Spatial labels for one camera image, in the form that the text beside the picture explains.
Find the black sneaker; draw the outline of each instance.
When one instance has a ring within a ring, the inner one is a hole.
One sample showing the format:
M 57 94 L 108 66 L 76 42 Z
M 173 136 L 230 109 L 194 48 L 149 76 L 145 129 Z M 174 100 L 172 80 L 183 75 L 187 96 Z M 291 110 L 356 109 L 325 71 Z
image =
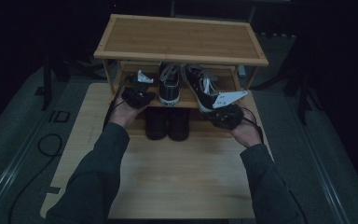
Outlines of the black sneaker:
M 214 111 L 213 104 L 219 93 L 214 89 L 213 81 L 216 81 L 217 77 L 195 63 L 187 63 L 182 67 L 182 77 L 195 93 L 200 111 L 203 113 Z
M 161 63 L 159 66 L 158 97 L 163 105 L 179 102 L 179 63 Z
M 189 108 L 167 108 L 168 136 L 173 141 L 185 141 L 189 135 Z
M 167 117 L 163 107 L 149 106 L 145 109 L 145 132 L 150 140 L 159 140 L 167 135 Z

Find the floor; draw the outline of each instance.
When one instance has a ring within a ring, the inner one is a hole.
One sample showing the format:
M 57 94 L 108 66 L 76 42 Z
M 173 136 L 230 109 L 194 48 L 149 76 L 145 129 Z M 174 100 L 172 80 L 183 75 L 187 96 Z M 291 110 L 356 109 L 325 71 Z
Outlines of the floor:
M 254 85 L 277 74 L 295 41 L 294 37 L 285 36 L 260 35 L 258 39 L 269 67 L 258 71 Z M 246 77 L 240 81 L 244 84 Z M 286 97 L 282 93 L 286 81 L 253 91 L 279 171 L 302 204 L 309 223 L 358 223 L 358 177 L 345 148 L 329 118 L 313 102 L 310 101 L 311 110 L 306 114 L 308 125 L 300 123 L 296 115 L 298 97 Z M 100 81 L 88 77 L 72 77 L 68 83 L 53 80 L 53 101 L 47 111 L 41 111 L 42 97 L 34 95 L 42 85 L 42 70 L 38 70 L 7 106 L 0 118 L 0 223 L 43 223 L 39 210 L 59 158 L 41 155 L 38 147 L 49 154 L 63 150 L 92 82 Z M 66 122 L 50 119 L 58 111 L 64 112 L 63 116 L 69 115 Z M 62 143 L 58 137 L 45 138 L 51 133 L 59 135 Z M 251 219 L 113 220 L 112 223 L 222 221 L 255 223 Z

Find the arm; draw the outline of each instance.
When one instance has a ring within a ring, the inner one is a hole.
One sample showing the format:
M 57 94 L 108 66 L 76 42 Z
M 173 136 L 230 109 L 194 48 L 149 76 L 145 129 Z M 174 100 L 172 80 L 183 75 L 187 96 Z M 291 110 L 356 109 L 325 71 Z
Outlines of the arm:
M 257 131 L 255 116 L 243 109 L 243 116 L 250 120 L 230 131 L 231 135 L 247 147 L 241 158 L 249 181 L 255 220 L 260 223 L 305 223 L 299 207 L 284 184 L 275 163 L 262 144 Z
M 117 105 L 123 100 L 117 98 Z M 105 223 L 120 185 L 120 165 L 130 141 L 125 128 L 143 110 L 121 104 L 71 175 L 65 193 L 46 215 L 46 223 Z

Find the person's left hand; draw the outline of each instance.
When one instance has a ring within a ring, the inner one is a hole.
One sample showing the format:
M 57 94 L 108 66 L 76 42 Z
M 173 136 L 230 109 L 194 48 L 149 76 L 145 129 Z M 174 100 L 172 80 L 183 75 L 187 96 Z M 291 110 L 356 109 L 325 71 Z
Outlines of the person's left hand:
M 147 106 L 135 109 L 130 107 L 126 102 L 123 102 L 123 98 L 121 98 L 121 93 L 117 97 L 115 106 L 117 107 L 113 110 L 112 114 L 110 115 L 109 122 L 116 123 L 123 128 L 128 128 L 135 118 L 141 113 Z
M 242 108 L 246 108 L 243 101 L 240 101 L 239 106 Z M 243 117 L 256 123 L 255 115 L 252 112 L 248 111 L 247 109 L 243 109 Z M 260 136 L 257 128 L 254 124 L 243 120 L 240 125 L 238 125 L 234 130 L 228 131 L 234 138 L 237 140 L 238 143 L 245 146 L 246 148 L 252 147 L 257 144 L 261 144 L 262 137 Z

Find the shoe rack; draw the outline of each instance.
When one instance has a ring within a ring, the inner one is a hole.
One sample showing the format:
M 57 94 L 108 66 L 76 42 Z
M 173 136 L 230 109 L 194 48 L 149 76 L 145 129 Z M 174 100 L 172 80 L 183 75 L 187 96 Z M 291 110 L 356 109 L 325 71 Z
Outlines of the shoe rack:
M 120 81 L 138 70 L 156 80 L 148 89 L 156 94 L 149 106 L 164 106 L 158 99 L 160 62 L 199 63 L 217 76 L 217 90 L 240 91 L 237 71 L 240 64 L 253 66 L 244 88 L 248 89 L 259 66 L 269 63 L 249 23 L 207 21 L 179 18 L 111 15 L 95 58 L 103 65 L 111 88 L 116 94 Z M 109 59 L 118 61 L 116 77 L 110 74 Z M 181 81 L 180 100 L 176 107 L 191 108 L 191 136 L 229 136 L 202 120 L 194 93 Z M 145 134 L 142 115 L 129 129 L 130 134 Z
M 141 61 L 121 61 L 115 80 L 111 87 L 112 92 L 116 93 L 119 83 L 130 74 L 136 74 L 138 70 L 142 70 L 148 77 L 155 79 L 154 84 L 149 87 L 147 91 L 156 94 L 155 99 L 149 106 L 164 105 L 158 99 L 158 77 L 159 77 L 159 63 L 156 62 L 141 62 Z M 235 73 L 235 66 L 228 65 L 212 65 L 201 64 L 201 66 L 212 74 L 217 76 L 218 81 L 215 83 L 218 91 L 240 91 L 241 85 L 238 76 Z M 190 137 L 230 137 L 228 133 L 215 128 L 211 122 L 203 120 L 199 111 L 199 105 L 194 93 L 188 88 L 184 81 L 180 78 L 180 100 L 175 107 L 190 108 Z M 145 116 L 141 114 L 136 121 L 133 122 L 129 128 L 129 133 L 133 135 L 145 134 Z

